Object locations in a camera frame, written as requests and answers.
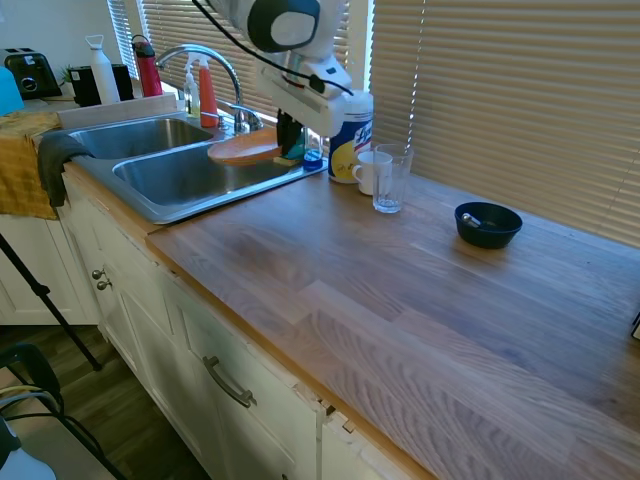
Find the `tripod leg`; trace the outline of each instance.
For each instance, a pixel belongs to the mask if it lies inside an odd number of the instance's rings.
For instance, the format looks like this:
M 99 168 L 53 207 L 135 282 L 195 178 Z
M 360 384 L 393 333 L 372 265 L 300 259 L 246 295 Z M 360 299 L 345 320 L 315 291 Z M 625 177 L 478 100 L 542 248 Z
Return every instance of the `tripod leg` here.
M 91 364 L 93 369 L 96 372 L 98 370 L 101 370 L 102 365 L 98 363 L 98 361 L 94 358 L 94 356 L 91 354 L 91 352 L 86 347 L 86 345 L 82 343 L 82 340 L 80 340 L 78 335 L 76 335 L 76 332 L 74 332 L 71 326 L 67 323 L 64 316 L 62 316 L 62 314 L 60 313 L 60 310 L 58 310 L 58 307 L 56 307 L 55 304 L 49 298 L 48 296 L 50 292 L 49 288 L 45 285 L 38 283 L 38 281 L 31 274 L 27 266 L 22 262 L 18 254 L 13 250 L 13 248 L 11 248 L 11 245 L 9 245 L 9 242 L 5 240 L 2 234 L 0 234 L 0 250 L 4 252 L 4 254 L 7 256 L 9 261 L 13 264 L 14 267 L 16 267 L 16 270 L 20 272 L 22 277 L 26 280 L 26 282 L 31 287 L 31 290 L 33 290 L 33 293 L 35 293 L 38 297 L 40 297 L 40 300 L 42 300 L 42 302 L 47 306 L 51 314 L 56 318 L 58 323 L 60 323 L 60 325 L 64 329 L 65 333 L 69 336 L 69 338 L 73 340 L 73 343 L 75 343 L 76 346 L 80 349 L 80 351 L 85 356 L 87 361 Z

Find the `black container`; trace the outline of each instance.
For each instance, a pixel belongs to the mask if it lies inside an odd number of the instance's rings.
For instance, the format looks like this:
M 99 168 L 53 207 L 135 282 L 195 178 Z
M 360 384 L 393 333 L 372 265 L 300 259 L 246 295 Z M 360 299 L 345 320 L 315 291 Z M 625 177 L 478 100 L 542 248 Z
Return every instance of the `black container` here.
M 468 213 L 482 222 L 473 227 L 462 221 L 462 215 Z M 493 203 L 463 203 L 455 212 L 458 233 L 471 245 L 482 248 L 504 248 L 513 236 L 522 228 L 520 216 L 508 208 Z

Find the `black toaster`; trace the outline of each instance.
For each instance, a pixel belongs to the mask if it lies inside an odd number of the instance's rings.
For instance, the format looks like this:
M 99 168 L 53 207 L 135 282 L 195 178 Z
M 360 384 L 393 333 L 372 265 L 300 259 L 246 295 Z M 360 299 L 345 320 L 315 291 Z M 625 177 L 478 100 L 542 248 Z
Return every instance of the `black toaster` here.
M 30 48 L 0 49 L 0 65 L 16 79 L 23 100 L 62 95 L 47 58 Z

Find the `white blinds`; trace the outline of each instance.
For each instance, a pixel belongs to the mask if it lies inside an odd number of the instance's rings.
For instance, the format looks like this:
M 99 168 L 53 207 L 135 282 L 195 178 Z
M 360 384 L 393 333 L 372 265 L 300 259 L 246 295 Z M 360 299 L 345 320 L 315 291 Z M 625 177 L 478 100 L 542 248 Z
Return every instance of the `white blinds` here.
M 640 2 L 376 0 L 371 78 L 415 173 L 640 246 Z
M 111 13 L 111 20 L 116 33 L 122 63 L 129 69 L 129 75 L 138 78 L 138 69 L 136 68 L 136 61 L 131 49 L 131 28 L 129 27 L 129 17 L 125 8 L 125 0 L 107 0 L 107 4 L 109 6 L 109 13 Z
M 262 96 L 255 81 L 254 59 L 231 44 L 193 5 L 191 0 L 140 0 L 142 15 L 156 54 L 181 43 L 197 43 L 210 47 L 222 54 L 236 70 L 242 85 L 244 103 L 259 112 L 274 116 L 275 109 L 268 97 Z M 245 41 L 242 34 L 235 30 L 220 15 L 213 13 L 229 32 L 248 47 L 255 49 Z M 348 13 L 345 13 L 341 29 L 336 36 L 336 54 L 345 61 L 348 52 L 347 26 Z M 160 73 L 162 80 L 175 87 L 184 84 L 186 55 L 180 55 L 169 61 L 166 69 Z M 222 100 L 235 103 L 235 94 L 227 73 L 215 61 L 209 62 L 215 84 L 216 95 Z

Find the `clear glass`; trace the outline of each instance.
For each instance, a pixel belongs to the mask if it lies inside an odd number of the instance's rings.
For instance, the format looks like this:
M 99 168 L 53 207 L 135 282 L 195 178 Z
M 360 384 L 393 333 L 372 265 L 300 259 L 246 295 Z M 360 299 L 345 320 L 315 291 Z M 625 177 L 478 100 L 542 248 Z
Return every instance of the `clear glass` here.
M 402 209 L 413 150 L 405 145 L 378 145 L 373 155 L 373 207 L 382 213 Z

